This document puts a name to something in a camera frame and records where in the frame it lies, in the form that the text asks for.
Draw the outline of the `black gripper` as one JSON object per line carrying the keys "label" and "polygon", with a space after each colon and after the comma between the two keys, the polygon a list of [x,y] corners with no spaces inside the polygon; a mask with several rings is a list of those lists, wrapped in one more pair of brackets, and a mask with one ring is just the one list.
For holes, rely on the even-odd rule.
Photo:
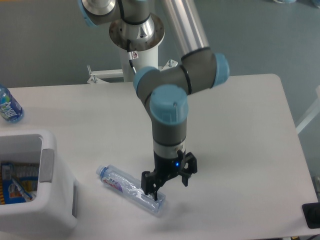
{"label": "black gripper", "polygon": [[191,153],[177,151],[177,157],[164,158],[157,153],[154,155],[154,170],[141,173],[141,189],[145,195],[152,195],[158,200],[158,190],[167,181],[181,176],[185,187],[188,186],[189,178],[198,172],[197,158]]}

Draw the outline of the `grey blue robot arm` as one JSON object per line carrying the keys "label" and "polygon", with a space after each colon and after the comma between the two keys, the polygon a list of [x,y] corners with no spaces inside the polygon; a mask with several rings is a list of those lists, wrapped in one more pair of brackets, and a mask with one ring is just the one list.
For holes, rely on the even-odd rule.
{"label": "grey blue robot arm", "polygon": [[197,160],[186,152],[188,96],[221,85],[229,78],[226,57],[211,51],[192,0],[163,0],[174,30],[180,65],[160,70],[142,53],[164,39],[165,27],[147,0],[80,0],[78,7],[88,26],[109,23],[109,36],[125,53],[123,76],[133,83],[152,125],[154,170],[141,174],[146,195],[157,196],[167,181],[181,176],[188,184],[197,172]]}

